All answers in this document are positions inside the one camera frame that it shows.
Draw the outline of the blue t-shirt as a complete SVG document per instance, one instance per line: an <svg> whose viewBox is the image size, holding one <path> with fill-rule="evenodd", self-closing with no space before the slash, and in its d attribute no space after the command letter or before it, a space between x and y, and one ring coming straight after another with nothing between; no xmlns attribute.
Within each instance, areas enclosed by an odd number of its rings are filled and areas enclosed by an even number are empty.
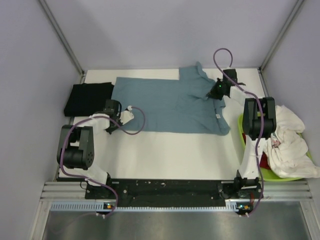
<svg viewBox="0 0 320 240"><path fill-rule="evenodd" d="M178 80L117 77L111 98L133 106L127 131L225 136L225 101L207 96L215 83L197 62L179 68Z"/></svg>

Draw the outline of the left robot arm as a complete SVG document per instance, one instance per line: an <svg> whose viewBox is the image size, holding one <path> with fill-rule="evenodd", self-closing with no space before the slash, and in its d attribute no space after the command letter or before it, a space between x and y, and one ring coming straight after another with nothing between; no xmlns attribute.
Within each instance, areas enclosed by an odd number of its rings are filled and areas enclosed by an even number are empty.
<svg viewBox="0 0 320 240"><path fill-rule="evenodd" d="M108 183L110 175L101 169L100 154L95 150L95 137L105 132L111 134L134 118L132 107L122 108L117 100L107 100L102 110L73 125L62 126L57 149L57 163L61 172L71 178L81 178L102 198L114 191Z"/></svg>

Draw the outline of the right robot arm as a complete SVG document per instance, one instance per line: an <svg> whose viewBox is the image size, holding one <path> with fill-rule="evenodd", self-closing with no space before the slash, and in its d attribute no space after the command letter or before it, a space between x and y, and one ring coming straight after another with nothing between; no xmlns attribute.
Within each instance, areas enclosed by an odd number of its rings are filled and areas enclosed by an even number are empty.
<svg viewBox="0 0 320 240"><path fill-rule="evenodd" d="M235 100L243 107L242 130L245 134L245 150L242 163L237 170L233 182L233 192L239 198L245 198L256 187L261 192L263 187L259 180L261 158L267 140L277 127L275 100L272 97L258 97L245 89L244 83L238 82L234 68L221 71L222 79L218 78L207 97L222 100L224 96Z"/></svg>

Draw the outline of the folded black t-shirt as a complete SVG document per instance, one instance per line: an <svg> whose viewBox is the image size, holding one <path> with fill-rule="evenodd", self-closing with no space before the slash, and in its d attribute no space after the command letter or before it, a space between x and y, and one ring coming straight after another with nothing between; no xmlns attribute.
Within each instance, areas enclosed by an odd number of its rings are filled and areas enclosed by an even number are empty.
<svg viewBox="0 0 320 240"><path fill-rule="evenodd" d="M101 111L111 99L111 82L74 84L63 110L65 117L88 117Z"/></svg>

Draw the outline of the red t-shirt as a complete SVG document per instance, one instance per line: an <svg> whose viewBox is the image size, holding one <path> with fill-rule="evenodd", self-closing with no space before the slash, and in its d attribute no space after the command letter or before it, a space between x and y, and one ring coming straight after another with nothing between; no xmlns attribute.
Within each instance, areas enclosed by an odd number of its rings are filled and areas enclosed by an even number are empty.
<svg viewBox="0 0 320 240"><path fill-rule="evenodd" d="M262 156L261 156L261 160L260 160L260 164L259 166L261 168L267 169L267 170L271 170L269 164L268 164L268 157L267 155L263 152Z"/></svg>

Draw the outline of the white t-shirt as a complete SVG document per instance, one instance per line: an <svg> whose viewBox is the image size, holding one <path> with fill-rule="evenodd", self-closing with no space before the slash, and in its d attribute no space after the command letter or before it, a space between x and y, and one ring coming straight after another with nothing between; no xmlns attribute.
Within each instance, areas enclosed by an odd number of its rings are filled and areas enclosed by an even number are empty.
<svg viewBox="0 0 320 240"><path fill-rule="evenodd" d="M277 105L275 113L276 130L264 148L271 170L282 179L319 178L320 168L307 156L309 148L300 136L303 121L284 105Z"/></svg>

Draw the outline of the left aluminium frame post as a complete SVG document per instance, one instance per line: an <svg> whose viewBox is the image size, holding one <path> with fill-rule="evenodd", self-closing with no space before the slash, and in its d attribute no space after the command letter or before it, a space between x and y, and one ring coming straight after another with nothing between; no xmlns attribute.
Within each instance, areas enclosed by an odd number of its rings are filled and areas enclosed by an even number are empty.
<svg viewBox="0 0 320 240"><path fill-rule="evenodd" d="M85 71L81 67L80 62L78 61L74 51L72 50L70 44L67 41L67 38L65 37L62 29L60 28L53 12L51 11L48 3L46 0L37 0L37 3L39 4L40 8L42 9L43 13L45 14L46 18L49 21L49 24L51 25L55 35L57 36L60 44L62 45L62 48L66 52L69 60L71 61L72 65L75 67L76 71L83 76Z"/></svg>

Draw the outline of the aluminium frame post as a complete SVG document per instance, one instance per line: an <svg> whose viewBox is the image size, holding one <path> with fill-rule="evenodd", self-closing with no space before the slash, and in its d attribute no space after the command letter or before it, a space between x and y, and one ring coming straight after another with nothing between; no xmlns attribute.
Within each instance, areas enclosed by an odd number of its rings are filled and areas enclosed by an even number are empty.
<svg viewBox="0 0 320 240"><path fill-rule="evenodd" d="M285 19L284 24L280 28L275 40L273 41L271 47L269 48L266 56L264 57L259 69L259 72L262 74L263 71L268 66L269 62L273 58L274 54L276 53L277 49L280 47L282 41L284 40L286 34L288 33L290 27L292 26L293 22L295 21L296 17L299 15L300 11L302 10L305 0L296 0L288 17Z"/></svg>
<svg viewBox="0 0 320 240"><path fill-rule="evenodd" d="M72 50L70 44L67 41L67 38L65 37L62 29L60 28L53 12L51 11L48 3L46 0L37 0L37 3L39 4L40 8L42 9L43 13L45 14L46 18L49 21L49 24L51 25L55 35L57 36L60 44L62 45L62 48L66 52L69 60L71 61L72 65L75 67L76 71L83 76L85 71L81 67L80 62L78 61L74 51Z"/></svg>

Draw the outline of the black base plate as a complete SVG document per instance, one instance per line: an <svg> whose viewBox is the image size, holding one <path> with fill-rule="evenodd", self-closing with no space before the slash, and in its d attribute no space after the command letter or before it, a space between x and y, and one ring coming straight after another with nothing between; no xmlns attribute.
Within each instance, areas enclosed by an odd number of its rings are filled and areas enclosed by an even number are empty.
<svg viewBox="0 0 320 240"><path fill-rule="evenodd" d="M87 185L87 200L118 200L119 207L222 207L229 199L258 199L255 186L234 188L233 180L109 179Z"/></svg>

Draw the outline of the right aluminium frame post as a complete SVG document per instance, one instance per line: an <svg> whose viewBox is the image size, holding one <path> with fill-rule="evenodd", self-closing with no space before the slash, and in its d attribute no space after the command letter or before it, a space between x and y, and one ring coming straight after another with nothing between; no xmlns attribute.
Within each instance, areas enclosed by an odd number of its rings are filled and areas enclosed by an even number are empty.
<svg viewBox="0 0 320 240"><path fill-rule="evenodd" d="M285 19L284 24L280 28L275 40L273 41L271 47L269 48L266 56L264 57L259 69L259 72L262 74L263 71L268 66L269 62L273 58L274 54L276 53L277 49L280 47L282 41L284 40L286 34L288 33L290 27L292 26L293 22L295 21L296 17L299 15L300 11L302 10L305 0L296 0L288 17Z"/></svg>

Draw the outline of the aluminium front rail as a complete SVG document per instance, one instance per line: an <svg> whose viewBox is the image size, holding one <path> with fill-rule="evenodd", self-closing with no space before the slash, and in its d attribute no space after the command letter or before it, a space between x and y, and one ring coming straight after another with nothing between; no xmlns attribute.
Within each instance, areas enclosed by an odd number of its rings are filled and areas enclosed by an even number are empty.
<svg viewBox="0 0 320 240"><path fill-rule="evenodd" d="M46 182L40 196L41 200L83 200L86 194L85 182ZM305 202L313 199L306 180L286 182L265 182L265 202Z"/></svg>

